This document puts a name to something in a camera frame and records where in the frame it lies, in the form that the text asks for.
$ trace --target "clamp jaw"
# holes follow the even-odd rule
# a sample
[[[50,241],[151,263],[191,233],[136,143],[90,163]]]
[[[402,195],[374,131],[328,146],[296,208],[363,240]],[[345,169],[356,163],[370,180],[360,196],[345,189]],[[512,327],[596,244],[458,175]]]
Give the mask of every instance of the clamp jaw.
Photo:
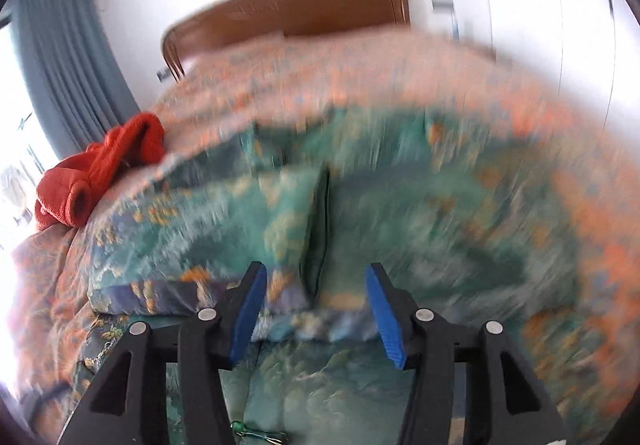
[[[236,445],[219,369],[244,356],[264,301],[267,271],[251,263],[238,287],[183,324],[135,322],[69,418],[58,445],[168,445],[166,362],[178,362],[189,445]]]
[[[564,445],[562,417],[500,322],[450,324],[395,288],[380,263],[366,271],[367,296],[386,355],[415,369],[398,445],[446,445],[454,364],[466,362],[464,445]]]

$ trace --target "green object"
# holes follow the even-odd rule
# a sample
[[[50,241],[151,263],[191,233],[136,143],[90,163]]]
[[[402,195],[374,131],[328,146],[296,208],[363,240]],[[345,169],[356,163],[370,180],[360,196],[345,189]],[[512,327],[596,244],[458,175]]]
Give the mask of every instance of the green object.
[[[260,261],[270,270],[266,308],[305,309],[300,262],[321,175],[320,165],[285,166],[123,202],[90,244],[92,307],[187,315]]]
[[[289,437],[283,432],[265,432],[262,430],[249,429],[244,423],[238,420],[231,422],[231,428],[241,438],[258,438],[273,445],[285,445],[289,442]]]

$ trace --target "red cloth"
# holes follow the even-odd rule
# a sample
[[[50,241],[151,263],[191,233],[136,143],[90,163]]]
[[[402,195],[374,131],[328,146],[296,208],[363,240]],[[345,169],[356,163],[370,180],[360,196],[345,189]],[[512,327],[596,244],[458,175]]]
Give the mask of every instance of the red cloth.
[[[36,193],[38,230],[55,223],[82,227],[123,164],[148,165],[164,156],[164,128],[158,117],[141,112],[44,173]]]

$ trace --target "blue-gray curtain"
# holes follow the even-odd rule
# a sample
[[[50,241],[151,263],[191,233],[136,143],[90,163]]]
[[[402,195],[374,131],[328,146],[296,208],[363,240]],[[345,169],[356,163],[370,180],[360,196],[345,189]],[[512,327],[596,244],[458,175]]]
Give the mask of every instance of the blue-gray curtain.
[[[92,0],[10,0],[9,11],[33,110],[59,158],[140,111]]]

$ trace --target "wall outlet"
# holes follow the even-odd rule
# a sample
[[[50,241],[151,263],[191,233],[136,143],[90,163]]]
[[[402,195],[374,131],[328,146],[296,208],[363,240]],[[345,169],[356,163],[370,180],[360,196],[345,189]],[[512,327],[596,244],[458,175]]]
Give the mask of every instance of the wall outlet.
[[[158,80],[160,80],[160,82],[164,82],[166,79],[170,78],[173,75],[171,74],[171,70],[168,67],[164,67],[163,69],[156,72],[156,76],[158,77]]]

